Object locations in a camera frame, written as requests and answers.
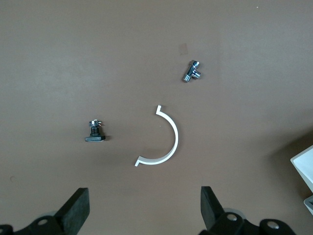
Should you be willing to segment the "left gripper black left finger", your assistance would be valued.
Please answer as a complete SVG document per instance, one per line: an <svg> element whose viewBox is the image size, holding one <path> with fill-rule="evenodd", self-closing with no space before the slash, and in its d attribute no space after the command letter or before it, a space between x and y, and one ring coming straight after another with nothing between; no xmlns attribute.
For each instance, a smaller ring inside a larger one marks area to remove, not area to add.
<svg viewBox="0 0 313 235"><path fill-rule="evenodd" d="M89 216L89 189L79 188L55 213L64 234L77 235Z"/></svg>

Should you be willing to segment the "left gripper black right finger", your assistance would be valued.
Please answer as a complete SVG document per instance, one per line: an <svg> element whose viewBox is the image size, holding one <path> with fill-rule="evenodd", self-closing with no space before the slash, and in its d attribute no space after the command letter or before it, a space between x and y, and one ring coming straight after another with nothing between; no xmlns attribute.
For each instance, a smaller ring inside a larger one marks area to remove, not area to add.
<svg viewBox="0 0 313 235"><path fill-rule="evenodd" d="M207 230L217 222L224 214L224 209L218 201L212 188L209 186L201 187L201 215Z"/></svg>

